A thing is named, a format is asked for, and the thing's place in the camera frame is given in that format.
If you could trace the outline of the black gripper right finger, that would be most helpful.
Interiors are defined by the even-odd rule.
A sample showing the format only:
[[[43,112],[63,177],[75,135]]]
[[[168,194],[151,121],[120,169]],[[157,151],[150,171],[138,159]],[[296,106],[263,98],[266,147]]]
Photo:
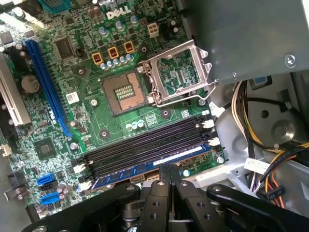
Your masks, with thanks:
[[[206,191],[170,166],[171,209],[193,232],[307,232],[309,219],[222,184]]]

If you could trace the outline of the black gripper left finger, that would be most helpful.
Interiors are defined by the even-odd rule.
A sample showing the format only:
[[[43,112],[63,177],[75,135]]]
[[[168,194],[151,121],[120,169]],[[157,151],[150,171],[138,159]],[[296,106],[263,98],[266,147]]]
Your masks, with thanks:
[[[171,165],[159,167],[150,186],[124,183],[41,219],[25,232],[166,232],[169,224]]]

